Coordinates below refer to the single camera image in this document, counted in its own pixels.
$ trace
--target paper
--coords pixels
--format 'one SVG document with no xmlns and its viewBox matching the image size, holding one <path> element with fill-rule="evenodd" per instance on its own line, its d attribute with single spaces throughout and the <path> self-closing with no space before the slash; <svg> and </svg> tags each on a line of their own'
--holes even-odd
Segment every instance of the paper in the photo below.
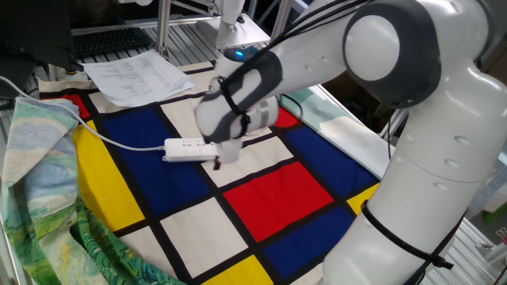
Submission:
<svg viewBox="0 0 507 285">
<path fill-rule="evenodd" d="M 153 50 L 130 59 L 83 66 L 108 101 L 120 107 L 147 105 L 194 86 L 188 75 Z"/>
</svg>

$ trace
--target keyboard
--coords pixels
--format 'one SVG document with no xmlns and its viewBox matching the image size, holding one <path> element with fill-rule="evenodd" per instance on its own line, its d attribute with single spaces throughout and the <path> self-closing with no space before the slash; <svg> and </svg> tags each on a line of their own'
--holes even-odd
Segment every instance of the keyboard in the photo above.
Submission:
<svg viewBox="0 0 507 285">
<path fill-rule="evenodd" d="M 111 52 L 119 48 L 137 48 L 151 44 L 151 39 L 141 28 L 122 28 L 107 32 L 95 32 L 72 36 L 74 56 L 85 57 Z"/>
</svg>

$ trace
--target white power strip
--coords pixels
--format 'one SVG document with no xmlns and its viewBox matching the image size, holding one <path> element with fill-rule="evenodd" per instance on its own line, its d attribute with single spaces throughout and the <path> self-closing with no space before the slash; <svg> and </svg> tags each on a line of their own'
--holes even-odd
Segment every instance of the white power strip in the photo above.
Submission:
<svg viewBox="0 0 507 285">
<path fill-rule="evenodd" d="M 164 150 L 164 162 L 206 162 L 219 155 L 215 144 L 206 144 L 203 139 L 166 139 Z"/>
</svg>

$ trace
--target mondrian pattern cloth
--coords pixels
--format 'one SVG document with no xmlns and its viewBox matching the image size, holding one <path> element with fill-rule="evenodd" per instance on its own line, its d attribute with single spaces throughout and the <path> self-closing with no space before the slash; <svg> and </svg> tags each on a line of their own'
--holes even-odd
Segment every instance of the mondrian pattern cloth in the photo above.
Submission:
<svg viewBox="0 0 507 285">
<path fill-rule="evenodd" d="M 200 137 L 193 109 L 213 63 L 183 66 L 194 88 L 139 108 L 107 102 L 91 82 L 40 83 L 93 129 L 135 147 Z M 378 181 L 286 109 L 243 138 L 240 159 L 167 163 L 74 132 L 86 206 L 132 251 L 187 284 L 313 285 Z"/>
</svg>

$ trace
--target cloth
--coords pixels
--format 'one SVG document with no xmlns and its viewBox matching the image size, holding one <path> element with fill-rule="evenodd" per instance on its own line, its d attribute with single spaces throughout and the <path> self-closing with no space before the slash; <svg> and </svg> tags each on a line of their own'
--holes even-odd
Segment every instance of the cloth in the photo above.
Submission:
<svg viewBox="0 0 507 285">
<path fill-rule="evenodd" d="M 78 112 L 71 101 L 51 101 Z M 182 284 L 137 257 L 86 209 L 72 135 L 58 106 L 18 98 L 2 183 L 4 227 L 23 268 L 44 284 Z"/>
<path fill-rule="evenodd" d="M 303 114 L 300 119 L 308 127 L 381 179 L 390 161 L 387 151 L 389 145 L 346 109 L 320 95 L 322 88 L 313 86 L 288 94 L 299 105 L 284 97 L 281 103 L 291 114 Z M 394 152 L 395 148 L 391 146 L 391 153 Z"/>
<path fill-rule="evenodd" d="M 110 139 L 160 146 L 200 137 L 193 110 L 213 67 L 180 68 L 194 89 L 139 108 L 112 106 L 83 82 L 40 91 L 79 95 L 86 123 Z M 242 138 L 240 159 L 218 171 L 211 162 L 167 163 L 163 152 L 123 150 L 82 126 L 74 141 L 84 204 L 133 252 L 187 284 L 315 285 L 324 257 L 378 184 L 285 109 L 275 126 Z"/>
</svg>

